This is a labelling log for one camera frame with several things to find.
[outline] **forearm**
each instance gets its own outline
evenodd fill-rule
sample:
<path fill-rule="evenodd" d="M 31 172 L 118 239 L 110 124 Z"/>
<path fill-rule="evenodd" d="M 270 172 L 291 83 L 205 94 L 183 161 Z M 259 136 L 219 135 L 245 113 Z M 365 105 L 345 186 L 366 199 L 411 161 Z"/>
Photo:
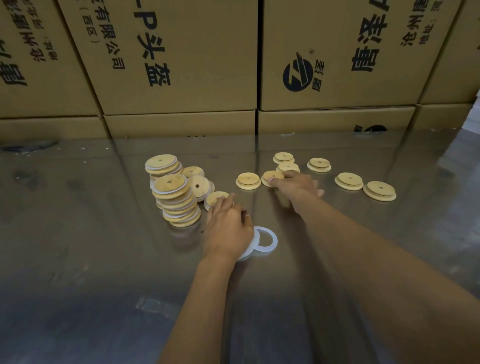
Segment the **forearm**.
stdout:
<path fill-rule="evenodd" d="M 294 204 L 317 247 L 400 362 L 468 360 L 480 340 L 475 297 L 326 202 L 301 193 Z"/>
<path fill-rule="evenodd" d="M 228 280 L 235 262 L 203 259 L 159 364 L 219 363 Z"/>

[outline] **person's right arm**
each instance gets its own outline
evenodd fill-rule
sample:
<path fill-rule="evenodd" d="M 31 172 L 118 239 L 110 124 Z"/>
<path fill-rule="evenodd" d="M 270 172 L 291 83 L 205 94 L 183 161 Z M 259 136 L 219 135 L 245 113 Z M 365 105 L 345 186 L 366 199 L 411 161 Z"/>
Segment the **person's right arm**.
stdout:
<path fill-rule="evenodd" d="M 412 254 L 346 217 L 294 171 L 271 179 L 400 363 L 480 363 L 480 302 Z"/>

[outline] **stainless steel tabletop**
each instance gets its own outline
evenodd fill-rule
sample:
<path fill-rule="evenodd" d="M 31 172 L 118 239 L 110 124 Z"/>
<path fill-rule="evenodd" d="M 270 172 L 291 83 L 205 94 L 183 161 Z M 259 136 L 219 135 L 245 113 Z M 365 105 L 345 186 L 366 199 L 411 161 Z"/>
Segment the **stainless steel tabletop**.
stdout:
<path fill-rule="evenodd" d="M 466 131 L 63 141 L 0 152 L 0 363 L 155 363 L 202 256 L 199 223 L 161 217 L 145 161 L 196 165 L 235 192 L 278 247 L 237 264 L 225 313 L 225 363 L 389 363 L 302 221 L 278 191 L 237 175 L 274 170 L 288 151 L 324 199 L 480 298 L 480 136 Z M 312 157 L 332 170 L 315 174 Z M 343 171 L 385 181 L 397 200 L 337 187 Z"/>

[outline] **human hand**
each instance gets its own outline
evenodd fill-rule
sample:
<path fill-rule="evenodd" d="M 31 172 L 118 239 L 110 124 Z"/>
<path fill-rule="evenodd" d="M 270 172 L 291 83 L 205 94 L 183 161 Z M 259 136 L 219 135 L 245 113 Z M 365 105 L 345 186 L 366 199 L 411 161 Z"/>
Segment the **human hand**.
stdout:
<path fill-rule="evenodd" d="M 204 258 L 235 265 L 253 239 L 253 222 L 241 204 L 233 204 L 235 194 L 217 199 L 207 214 Z"/>
<path fill-rule="evenodd" d="M 304 191 L 314 197 L 322 197 L 324 190 L 317 190 L 318 181 L 312 180 L 308 174 L 301 174 L 294 170 L 282 172 L 285 178 L 269 178 L 268 183 L 277 187 L 293 204 L 295 208 L 296 198 Z"/>

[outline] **person's left hand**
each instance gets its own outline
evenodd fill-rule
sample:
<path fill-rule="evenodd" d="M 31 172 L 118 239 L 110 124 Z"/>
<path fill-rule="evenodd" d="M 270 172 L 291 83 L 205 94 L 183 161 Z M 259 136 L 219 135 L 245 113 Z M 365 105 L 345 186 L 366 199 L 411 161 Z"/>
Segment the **person's left hand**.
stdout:
<path fill-rule="evenodd" d="M 232 267 L 253 239 L 252 218 L 241 204 L 233 204 L 234 198 L 235 194 L 220 197 L 208 210 L 204 244 L 204 258 L 220 259 Z"/>

